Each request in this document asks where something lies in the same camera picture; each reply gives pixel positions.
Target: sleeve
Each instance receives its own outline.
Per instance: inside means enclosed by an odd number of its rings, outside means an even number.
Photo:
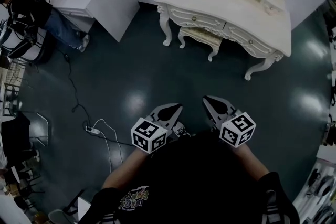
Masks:
[[[78,224],[97,224],[105,215],[117,210],[120,198],[121,194],[117,189],[102,189],[94,196],[90,209]]]
[[[287,198],[282,188],[278,173],[272,172],[263,176],[258,181],[258,188],[261,193],[261,202],[263,205],[263,223],[268,219],[269,223],[287,223],[299,224],[299,215]]]

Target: jeans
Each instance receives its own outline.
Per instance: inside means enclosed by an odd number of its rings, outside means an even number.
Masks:
[[[43,28],[63,44],[74,49],[77,49],[82,45],[82,40],[71,27],[71,22],[54,8],[51,10],[50,17]]]

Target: white cable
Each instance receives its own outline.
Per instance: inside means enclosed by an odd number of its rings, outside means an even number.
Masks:
[[[105,122],[104,119],[99,119],[99,120],[97,120],[96,123],[93,125],[92,128],[95,128],[95,125],[96,125],[99,121],[103,121],[103,122],[105,123],[105,125],[106,125],[108,128],[110,128],[111,130],[114,131],[116,142],[117,142],[117,144],[119,145],[119,156],[120,156],[120,161],[121,161],[121,163],[123,163],[123,161],[122,161],[122,157],[121,157],[121,145],[120,145],[119,142],[118,142],[117,132],[115,131],[115,129],[113,129],[111,126],[109,126],[109,125]]]
[[[110,147],[109,147],[109,144],[107,143],[107,139],[106,139],[106,136],[104,135],[104,133],[102,131],[99,131],[105,138],[105,142],[106,142],[106,146],[107,146],[107,149],[109,150],[109,160],[110,160],[110,174],[112,173],[112,161],[111,161],[111,152],[110,152]]]

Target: sneaker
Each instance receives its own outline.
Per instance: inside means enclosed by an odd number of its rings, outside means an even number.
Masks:
[[[177,122],[176,125],[173,127],[173,132],[176,134],[177,137],[180,136],[191,136],[190,133],[188,133],[185,130],[184,125],[181,122]]]
[[[82,45],[78,48],[78,50],[80,52],[84,52],[86,50],[86,47],[89,45],[89,42],[90,42],[90,35],[89,34],[86,34],[84,37],[83,37],[83,40],[82,40]]]

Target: vanity table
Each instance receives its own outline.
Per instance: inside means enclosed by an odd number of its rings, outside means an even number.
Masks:
[[[249,68],[251,74],[268,69],[275,61],[291,55],[291,27],[285,0],[155,0],[160,26],[169,46],[169,19],[181,27],[198,27],[241,45],[263,61]]]

